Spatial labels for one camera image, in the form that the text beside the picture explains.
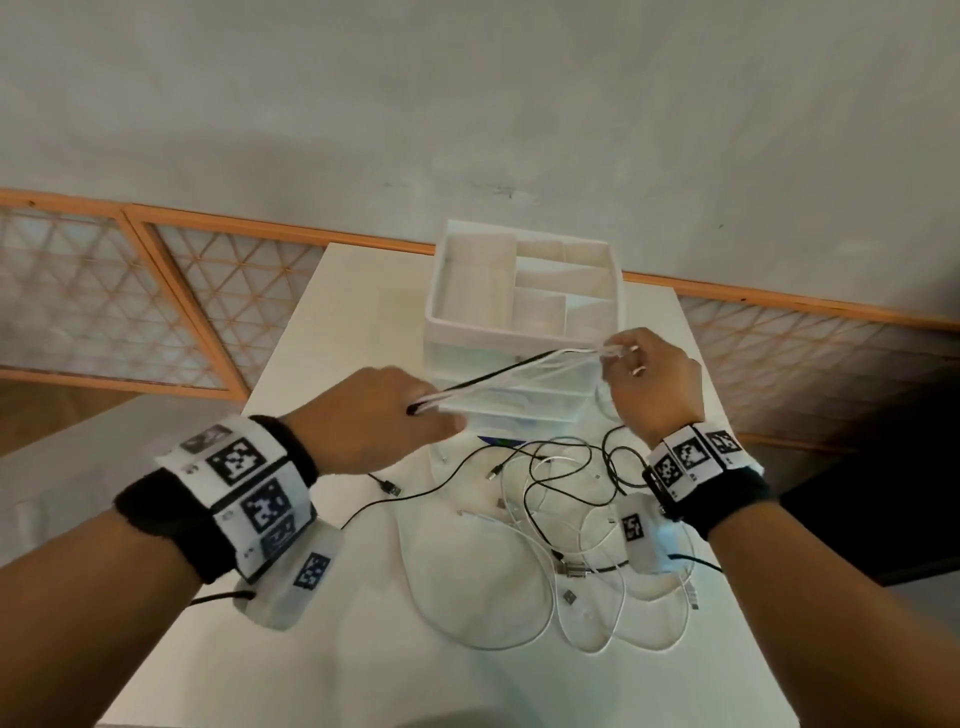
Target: orange metal frame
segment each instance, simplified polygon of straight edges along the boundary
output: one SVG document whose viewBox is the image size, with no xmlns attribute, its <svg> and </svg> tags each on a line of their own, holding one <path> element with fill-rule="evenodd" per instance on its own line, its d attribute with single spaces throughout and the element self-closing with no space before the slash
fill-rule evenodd
<svg viewBox="0 0 960 728">
<path fill-rule="evenodd" d="M 166 246 L 157 233 L 155 228 L 157 225 L 228 232 L 247 235 L 249 237 L 305 243 L 307 245 L 325 246 L 328 243 L 343 243 L 346 245 L 359 245 L 418 255 L 434 254 L 434 246 L 408 240 L 396 240 L 373 235 L 358 235 L 350 232 L 325 231 L 294 225 L 282 225 L 280 223 L 169 209 L 166 207 L 136 204 L 125 205 L 49 193 L 0 189 L 0 205 L 40 207 L 58 212 L 98 215 L 114 219 L 120 229 L 130 239 L 134 248 L 140 252 L 144 264 L 155 276 L 163 292 L 170 299 L 171 303 L 177 307 L 184 323 L 191 329 L 196 337 L 198 346 L 203 349 L 211 365 L 227 385 L 228 389 L 208 390 L 179 385 L 102 379 L 91 376 L 0 370 L 0 377 L 19 378 L 30 381 L 50 381 L 58 384 L 127 389 L 137 392 L 163 392 L 218 399 L 242 400 L 249 395 L 250 392 L 243 378 L 230 360 L 216 331 L 214 331 L 206 319 L 203 310 L 194 298 L 193 292 L 183 279 L 180 269 L 170 256 L 170 253 L 167 251 Z M 626 272 L 623 274 L 623 279 L 628 282 L 666 286 L 673 288 L 678 294 L 686 296 L 786 308 L 826 316 L 843 316 L 846 318 L 875 321 L 904 327 L 960 332 L 960 322 L 957 321 L 932 316 L 908 314 L 889 308 L 864 305 L 861 303 L 815 299 L 806 296 L 764 291 L 756 288 L 675 279 L 643 273 Z M 749 433 L 745 433 L 741 435 L 741 437 L 746 442 L 772 445 L 775 447 L 815 449 L 827 452 L 848 451 L 805 442 L 751 435 Z"/>
</svg>

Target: wooden floor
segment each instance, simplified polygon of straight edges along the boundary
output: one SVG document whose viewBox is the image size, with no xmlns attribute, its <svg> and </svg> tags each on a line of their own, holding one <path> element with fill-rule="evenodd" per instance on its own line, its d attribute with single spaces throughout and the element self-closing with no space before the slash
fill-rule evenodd
<svg viewBox="0 0 960 728">
<path fill-rule="evenodd" d="M 0 380 L 0 457 L 134 397 L 135 392 Z"/>
</svg>

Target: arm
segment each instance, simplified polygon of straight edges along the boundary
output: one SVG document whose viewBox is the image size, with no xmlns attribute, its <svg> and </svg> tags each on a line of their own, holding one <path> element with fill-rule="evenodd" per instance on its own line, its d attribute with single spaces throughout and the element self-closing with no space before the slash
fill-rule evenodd
<svg viewBox="0 0 960 728">
<path fill-rule="evenodd" d="M 704 419 L 697 362 L 647 329 L 610 343 L 636 347 L 605 362 L 605 377 L 620 417 L 648 446 Z M 952 636 L 778 505 L 749 505 L 705 536 L 801 723 L 960 724 L 960 647 Z"/>
<path fill-rule="evenodd" d="M 434 391 L 363 369 L 287 415 L 321 473 L 367 473 L 463 428 L 406 406 Z M 174 542 L 115 510 L 0 569 L 0 726 L 89 726 L 200 589 Z"/>
</svg>

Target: white plastic drawer organizer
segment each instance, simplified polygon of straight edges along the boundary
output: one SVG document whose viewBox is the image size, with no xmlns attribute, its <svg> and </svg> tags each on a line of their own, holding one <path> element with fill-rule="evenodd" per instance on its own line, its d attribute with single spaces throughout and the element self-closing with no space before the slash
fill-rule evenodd
<svg viewBox="0 0 960 728">
<path fill-rule="evenodd" d="M 447 389 L 536 354 L 598 348 L 623 319 L 607 243 L 450 221 L 426 303 L 427 378 Z M 538 440 L 566 434 L 599 380 L 597 355 L 561 353 L 438 406 L 478 435 Z"/>
</svg>

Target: qr code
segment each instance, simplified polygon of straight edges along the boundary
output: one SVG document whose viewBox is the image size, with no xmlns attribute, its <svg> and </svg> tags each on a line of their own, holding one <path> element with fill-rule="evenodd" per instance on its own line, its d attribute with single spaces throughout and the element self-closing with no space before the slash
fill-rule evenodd
<svg viewBox="0 0 960 728">
<path fill-rule="evenodd" d="M 659 463 L 654 465 L 654 470 L 668 488 L 684 476 L 684 471 L 680 469 L 677 462 L 669 453 L 663 456 Z"/>
<path fill-rule="evenodd" d="M 717 432 L 708 432 L 707 439 L 722 455 L 729 455 L 731 452 L 740 452 L 743 450 L 729 432 L 718 430 Z"/>
<path fill-rule="evenodd" d="M 214 425 L 208 427 L 199 435 L 194 435 L 189 440 L 180 443 L 180 447 L 185 449 L 191 455 L 199 455 L 205 449 L 216 445 L 228 435 L 232 435 L 233 430 L 223 425 Z"/>
<path fill-rule="evenodd" d="M 293 505 L 287 494 L 283 492 L 279 481 L 272 477 L 251 495 L 243 498 L 240 501 L 240 507 L 247 514 L 247 520 L 256 532 L 263 533 L 279 521 L 281 516 L 288 513 Z"/>
<path fill-rule="evenodd" d="M 328 566 L 330 566 L 330 560 L 326 556 L 311 552 L 306 557 L 306 561 L 303 562 L 303 567 L 297 574 L 297 578 L 294 579 L 294 586 L 312 592 L 320 584 L 320 580 L 324 578 Z"/>
<path fill-rule="evenodd" d="M 290 513 L 280 520 L 274 530 L 260 539 L 260 549 L 263 551 L 264 561 L 270 561 L 286 547 L 287 543 L 294 537 L 295 529 L 294 515 Z"/>
<path fill-rule="evenodd" d="M 704 446 L 701 445 L 700 441 L 695 437 L 684 440 L 675 448 L 671 449 L 673 453 L 680 458 L 681 465 L 683 465 L 686 470 L 696 468 L 701 463 L 705 463 L 710 459 L 707 451 L 704 450 Z"/>
<path fill-rule="evenodd" d="M 206 462 L 227 485 L 233 485 L 266 463 L 267 458 L 260 454 L 250 440 L 241 437 L 210 455 Z"/>
<path fill-rule="evenodd" d="M 640 523 L 640 516 L 636 513 L 623 519 L 623 538 L 628 542 L 643 538 L 643 525 Z"/>
</svg>

